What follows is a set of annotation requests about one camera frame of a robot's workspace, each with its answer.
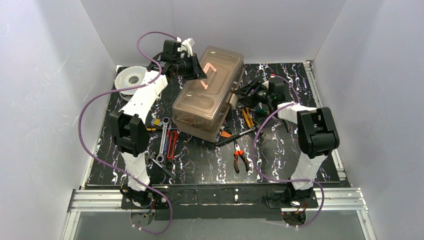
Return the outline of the beige plastic tool box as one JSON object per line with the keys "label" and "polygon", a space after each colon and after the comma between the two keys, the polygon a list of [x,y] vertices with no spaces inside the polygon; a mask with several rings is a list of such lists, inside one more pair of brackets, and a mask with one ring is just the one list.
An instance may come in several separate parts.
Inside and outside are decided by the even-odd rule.
{"label": "beige plastic tool box", "polygon": [[172,121],[183,133],[214,142],[235,101],[244,73],[244,56],[208,46],[200,65],[205,79],[188,80],[172,105]]}

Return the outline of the steel combination wrench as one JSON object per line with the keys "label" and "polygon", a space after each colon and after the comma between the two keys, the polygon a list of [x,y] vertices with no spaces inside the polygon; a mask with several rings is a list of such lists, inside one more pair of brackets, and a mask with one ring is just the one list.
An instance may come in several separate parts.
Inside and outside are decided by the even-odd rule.
{"label": "steel combination wrench", "polygon": [[169,128],[169,123],[170,123],[169,117],[164,117],[162,119],[162,135],[160,140],[159,152],[156,157],[156,161],[158,161],[159,163],[162,163],[164,161],[164,150],[165,150],[165,143],[166,143],[166,137],[167,137],[167,132]]}

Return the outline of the black handled hammer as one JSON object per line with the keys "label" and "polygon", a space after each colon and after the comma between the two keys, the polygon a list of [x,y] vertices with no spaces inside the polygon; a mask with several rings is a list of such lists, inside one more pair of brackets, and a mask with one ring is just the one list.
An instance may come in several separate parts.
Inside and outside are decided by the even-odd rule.
{"label": "black handled hammer", "polygon": [[263,130],[260,130],[259,127],[256,125],[254,127],[248,128],[245,131],[242,131],[240,133],[233,134],[233,135],[231,135],[229,137],[225,137],[225,138],[219,140],[218,142],[215,142],[214,143],[214,147],[215,148],[219,148],[219,147],[221,147],[223,145],[226,145],[226,144],[228,144],[230,142],[233,142],[235,140],[238,140],[239,138],[241,138],[241,137],[243,137],[243,136],[245,136],[245,135],[247,135],[249,133],[255,132],[255,131],[257,133],[259,133],[260,135],[263,134]]}

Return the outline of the yellow black hex key set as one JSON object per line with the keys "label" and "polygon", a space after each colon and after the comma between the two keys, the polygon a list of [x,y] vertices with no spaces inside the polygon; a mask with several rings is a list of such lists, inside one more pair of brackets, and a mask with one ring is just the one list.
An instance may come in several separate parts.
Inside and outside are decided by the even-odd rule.
{"label": "yellow black hex key set", "polygon": [[163,122],[161,119],[155,119],[152,123],[152,125],[149,125],[146,127],[146,130],[149,132],[157,132],[162,131],[163,129]]}

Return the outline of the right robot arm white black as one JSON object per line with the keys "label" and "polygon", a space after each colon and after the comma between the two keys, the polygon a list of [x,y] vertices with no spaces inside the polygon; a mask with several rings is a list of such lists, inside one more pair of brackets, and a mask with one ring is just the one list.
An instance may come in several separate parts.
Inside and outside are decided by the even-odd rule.
{"label": "right robot arm white black", "polygon": [[293,206],[305,205],[313,197],[316,174],[322,162],[340,145],[340,138],[331,110],[328,107],[307,107],[301,104],[294,86],[284,77],[272,75],[265,82],[258,78],[234,91],[240,102],[253,108],[267,105],[269,115],[259,127],[262,131],[268,121],[277,116],[297,125],[297,139],[301,153],[297,166],[283,192],[271,193],[266,200]]}

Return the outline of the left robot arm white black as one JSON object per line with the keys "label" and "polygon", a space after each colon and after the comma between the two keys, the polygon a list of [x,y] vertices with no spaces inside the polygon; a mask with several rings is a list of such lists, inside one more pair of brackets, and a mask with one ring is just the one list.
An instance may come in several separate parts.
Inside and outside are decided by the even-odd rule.
{"label": "left robot arm white black", "polygon": [[147,115],[161,92],[174,76],[186,80],[206,78],[197,55],[193,52],[192,38],[166,40],[160,53],[149,66],[130,66],[115,78],[115,88],[129,96],[121,110],[109,116],[112,141],[123,157],[128,183],[121,193],[137,206],[146,208],[153,201],[145,152],[150,134],[145,125]]}

